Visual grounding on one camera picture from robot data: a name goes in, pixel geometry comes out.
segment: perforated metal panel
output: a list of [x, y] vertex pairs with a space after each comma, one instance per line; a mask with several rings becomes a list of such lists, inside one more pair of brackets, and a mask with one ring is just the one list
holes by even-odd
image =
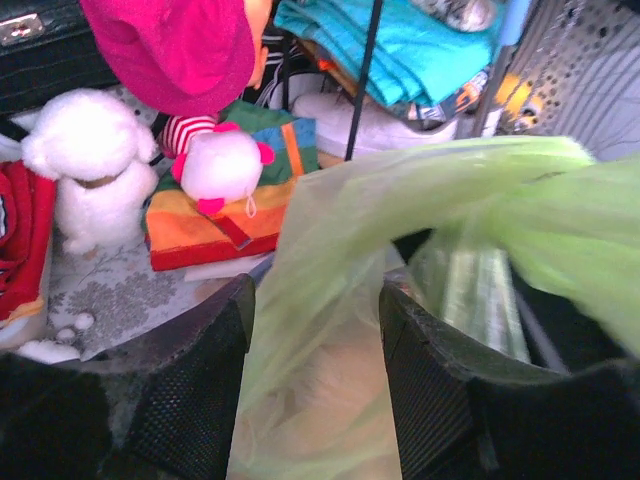
[[[538, 2], [513, 73], [525, 71], [535, 58], [563, 6], [558, 0]], [[537, 63], [526, 79], [530, 85], [542, 69]], [[640, 16], [612, 0], [589, 0], [544, 73], [536, 92], [543, 110], [532, 133], [572, 136], [601, 160], [640, 151], [639, 71]]]

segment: red striped sleeve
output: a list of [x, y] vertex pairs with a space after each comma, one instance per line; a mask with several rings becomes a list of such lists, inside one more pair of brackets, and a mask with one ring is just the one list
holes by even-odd
[[162, 153], [169, 158], [176, 158], [181, 153], [186, 153], [193, 136], [201, 132], [211, 132], [217, 121], [217, 117], [210, 115], [171, 117], [159, 137]]

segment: metal clasp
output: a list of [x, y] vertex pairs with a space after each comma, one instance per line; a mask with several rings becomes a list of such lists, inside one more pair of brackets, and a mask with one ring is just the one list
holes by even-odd
[[39, 37], [44, 25], [37, 13], [0, 22], [0, 45], [7, 47], [23, 40]]

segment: turquoise cloth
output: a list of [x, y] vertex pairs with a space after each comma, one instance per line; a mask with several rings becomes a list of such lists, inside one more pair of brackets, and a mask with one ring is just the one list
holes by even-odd
[[[321, 45], [359, 78], [373, 0], [283, 0], [275, 25]], [[487, 31], [461, 33], [425, 15], [409, 0], [384, 0], [367, 92], [385, 106], [434, 106], [490, 62], [503, 8]]]

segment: green plastic bag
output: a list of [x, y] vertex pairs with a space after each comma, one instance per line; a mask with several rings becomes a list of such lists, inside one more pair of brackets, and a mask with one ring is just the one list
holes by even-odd
[[473, 219], [439, 228], [413, 256], [414, 298], [436, 318], [517, 360], [529, 362], [504, 250], [471, 232]]
[[594, 165], [565, 138], [499, 137], [301, 178], [257, 292], [229, 477], [401, 478], [378, 294], [390, 241], [423, 228], [473, 218], [469, 238], [639, 351], [640, 166], [624, 163]]

